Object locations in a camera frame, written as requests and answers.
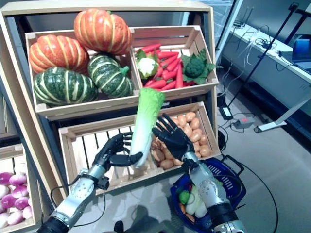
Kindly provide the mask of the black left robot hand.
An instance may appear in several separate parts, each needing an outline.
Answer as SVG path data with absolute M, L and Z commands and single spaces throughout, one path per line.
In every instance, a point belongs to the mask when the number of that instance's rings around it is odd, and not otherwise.
M 143 153 L 139 151 L 130 155 L 130 150 L 125 147 L 131 145 L 132 135 L 132 132 L 125 132 L 110 138 L 96 154 L 92 166 L 100 165 L 108 171 L 111 166 L 126 167 L 138 162 Z

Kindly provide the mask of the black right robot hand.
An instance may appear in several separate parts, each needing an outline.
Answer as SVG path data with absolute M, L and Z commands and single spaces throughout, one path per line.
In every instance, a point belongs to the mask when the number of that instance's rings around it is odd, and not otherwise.
M 186 160 L 198 161 L 193 143 L 166 113 L 158 117 L 156 126 L 152 128 L 152 133 L 166 145 L 175 159 L 183 162 Z

